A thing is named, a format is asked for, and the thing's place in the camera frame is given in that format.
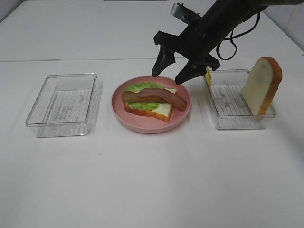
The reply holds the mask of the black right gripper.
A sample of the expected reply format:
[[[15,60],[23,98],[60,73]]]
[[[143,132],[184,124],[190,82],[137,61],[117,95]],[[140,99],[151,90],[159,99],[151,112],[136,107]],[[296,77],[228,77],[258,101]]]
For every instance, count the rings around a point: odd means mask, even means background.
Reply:
[[[238,24],[266,7],[265,0],[218,0],[200,20],[187,25],[180,35],[158,31],[154,36],[154,43],[160,45],[160,50],[152,68],[152,76],[157,77],[175,63],[175,52],[189,60],[175,77],[176,85],[204,76],[207,66],[199,64],[204,57]]]

